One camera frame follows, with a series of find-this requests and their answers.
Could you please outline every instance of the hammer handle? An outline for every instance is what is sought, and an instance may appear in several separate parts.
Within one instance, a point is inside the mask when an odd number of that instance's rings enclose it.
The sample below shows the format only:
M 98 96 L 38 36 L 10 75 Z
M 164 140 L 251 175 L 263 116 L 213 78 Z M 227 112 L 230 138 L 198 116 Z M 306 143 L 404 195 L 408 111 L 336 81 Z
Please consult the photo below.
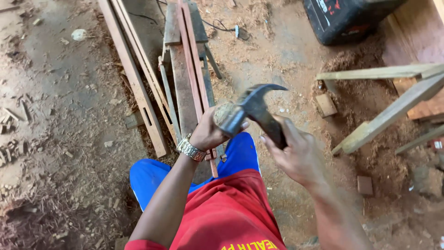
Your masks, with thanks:
M 258 124 L 279 149 L 287 147 L 281 124 L 269 112 L 265 112 L 262 115 L 261 121 L 258 121 Z

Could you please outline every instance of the hammer head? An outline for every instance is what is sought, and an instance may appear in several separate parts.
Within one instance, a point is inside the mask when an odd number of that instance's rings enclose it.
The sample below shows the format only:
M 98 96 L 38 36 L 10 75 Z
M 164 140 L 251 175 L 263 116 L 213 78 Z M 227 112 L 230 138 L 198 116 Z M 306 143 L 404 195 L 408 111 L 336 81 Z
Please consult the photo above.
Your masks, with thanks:
M 233 138 L 241 129 L 242 122 L 246 117 L 252 121 L 261 123 L 271 117 L 264 96 L 270 90 L 288 90 L 277 84 L 258 84 L 248 88 L 238 99 L 235 105 L 225 114 L 225 118 L 219 125 L 224 134 Z

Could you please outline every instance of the wristwatch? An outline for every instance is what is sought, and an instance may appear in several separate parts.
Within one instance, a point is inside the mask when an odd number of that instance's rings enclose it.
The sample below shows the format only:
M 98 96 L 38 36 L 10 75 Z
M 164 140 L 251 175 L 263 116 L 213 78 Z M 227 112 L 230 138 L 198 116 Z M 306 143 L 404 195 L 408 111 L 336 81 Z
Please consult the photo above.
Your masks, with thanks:
M 180 141 L 180 143 L 177 145 L 176 150 L 186 154 L 195 161 L 202 161 L 206 156 L 206 152 L 200 151 L 199 149 L 191 145 L 190 138 L 191 134 L 188 134 L 186 137 L 184 137 L 182 141 Z

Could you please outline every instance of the black case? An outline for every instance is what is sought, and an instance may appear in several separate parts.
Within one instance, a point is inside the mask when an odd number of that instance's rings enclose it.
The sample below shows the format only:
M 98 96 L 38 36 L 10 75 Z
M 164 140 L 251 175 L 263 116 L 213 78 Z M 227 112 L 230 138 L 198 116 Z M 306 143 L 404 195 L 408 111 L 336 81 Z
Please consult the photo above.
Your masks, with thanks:
M 364 39 L 406 0 L 304 0 L 313 31 L 323 45 Z

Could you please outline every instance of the person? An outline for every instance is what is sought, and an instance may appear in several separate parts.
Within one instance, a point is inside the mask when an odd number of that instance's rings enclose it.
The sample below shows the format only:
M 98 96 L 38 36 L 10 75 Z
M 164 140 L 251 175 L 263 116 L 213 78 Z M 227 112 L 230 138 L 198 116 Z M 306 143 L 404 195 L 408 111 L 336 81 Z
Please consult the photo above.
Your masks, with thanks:
M 227 141 L 213 122 L 214 108 L 203 114 L 189 143 L 201 151 Z M 260 138 L 276 164 L 310 193 L 323 249 L 370 250 L 361 224 L 339 197 L 325 169 L 315 138 L 275 116 L 288 144 L 277 148 L 267 135 Z M 252 137 L 241 132 L 228 142 L 227 160 L 218 178 L 192 184 L 199 162 L 180 153 L 170 166 L 140 160 L 130 170 L 130 183 L 143 209 L 125 250 L 286 249 L 267 201 Z

